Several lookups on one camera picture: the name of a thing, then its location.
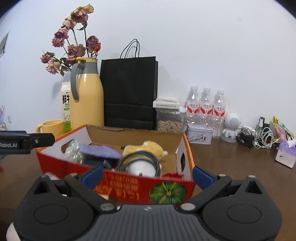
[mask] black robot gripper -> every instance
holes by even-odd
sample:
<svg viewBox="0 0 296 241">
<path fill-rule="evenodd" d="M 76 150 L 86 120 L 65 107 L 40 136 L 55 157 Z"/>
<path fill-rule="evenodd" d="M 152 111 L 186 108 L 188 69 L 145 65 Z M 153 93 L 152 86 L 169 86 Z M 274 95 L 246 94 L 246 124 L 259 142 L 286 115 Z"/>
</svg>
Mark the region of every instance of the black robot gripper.
<svg viewBox="0 0 296 241">
<path fill-rule="evenodd" d="M 282 216 L 255 176 L 232 180 L 195 167 L 203 190 L 181 205 L 116 206 L 92 189 L 102 167 L 51 181 L 41 176 L 14 215 L 23 241 L 271 241 Z"/>
</svg>

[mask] green pumpkin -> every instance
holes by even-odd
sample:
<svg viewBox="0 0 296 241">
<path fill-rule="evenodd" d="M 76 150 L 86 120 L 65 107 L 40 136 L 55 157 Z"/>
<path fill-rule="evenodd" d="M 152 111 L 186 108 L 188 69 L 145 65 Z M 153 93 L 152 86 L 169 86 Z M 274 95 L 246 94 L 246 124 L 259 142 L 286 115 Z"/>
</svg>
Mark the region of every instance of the green pumpkin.
<svg viewBox="0 0 296 241">
<path fill-rule="evenodd" d="M 150 200 L 158 204 L 181 203 L 187 190 L 176 182 L 163 182 L 149 191 Z"/>
</svg>

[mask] gray handle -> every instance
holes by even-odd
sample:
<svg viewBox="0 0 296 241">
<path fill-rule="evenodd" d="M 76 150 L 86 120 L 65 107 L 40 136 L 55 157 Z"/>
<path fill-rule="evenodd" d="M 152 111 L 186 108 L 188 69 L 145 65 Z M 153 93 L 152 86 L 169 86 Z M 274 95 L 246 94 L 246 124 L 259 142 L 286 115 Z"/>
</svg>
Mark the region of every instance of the gray handle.
<svg viewBox="0 0 296 241">
<path fill-rule="evenodd" d="M 78 95 L 78 91 L 76 88 L 77 68 L 81 69 L 82 70 L 81 72 L 83 72 L 83 69 L 85 67 L 84 63 L 85 62 L 79 63 L 79 64 L 76 63 L 72 66 L 70 81 L 71 81 L 71 92 L 72 92 L 74 100 L 79 100 L 79 95 Z"/>
</svg>

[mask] purple fuzzy object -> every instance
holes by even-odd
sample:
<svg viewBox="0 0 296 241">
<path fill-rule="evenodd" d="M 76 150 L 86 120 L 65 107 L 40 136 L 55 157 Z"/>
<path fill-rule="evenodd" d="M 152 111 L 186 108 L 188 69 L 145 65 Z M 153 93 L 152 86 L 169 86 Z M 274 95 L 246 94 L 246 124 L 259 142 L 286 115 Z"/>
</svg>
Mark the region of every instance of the purple fuzzy object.
<svg viewBox="0 0 296 241">
<path fill-rule="evenodd" d="M 103 157 L 103 158 L 111 158 L 111 159 L 119 159 L 121 155 L 115 151 L 113 148 L 108 146 L 89 146 L 85 144 L 81 144 L 79 151 L 84 154 Z"/>
</svg>

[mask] red box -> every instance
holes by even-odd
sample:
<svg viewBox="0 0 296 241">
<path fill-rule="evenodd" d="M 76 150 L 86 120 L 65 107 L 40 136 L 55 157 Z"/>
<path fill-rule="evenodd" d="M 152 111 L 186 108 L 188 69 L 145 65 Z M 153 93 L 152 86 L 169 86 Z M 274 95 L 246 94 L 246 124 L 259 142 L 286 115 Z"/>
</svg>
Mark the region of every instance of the red box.
<svg viewBox="0 0 296 241">
<path fill-rule="evenodd" d="M 104 170 L 102 182 L 95 187 L 98 194 L 109 195 L 110 199 L 123 203 L 180 203 L 191 197 L 194 188 L 192 181 L 193 157 L 184 134 L 158 131 L 121 129 L 97 126 L 81 126 L 59 138 L 47 148 L 38 148 L 37 157 L 43 173 L 51 172 L 58 178 L 70 173 L 81 174 L 90 166 L 70 163 L 64 152 L 71 140 L 82 144 L 107 145 L 122 153 L 126 145 L 142 145 L 144 141 L 157 142 L 168 152 L 161 161 L 161 174 L 176 173 L 178 178 L 148 178 L 132 176 L 123 172 Z"/>
</svg>

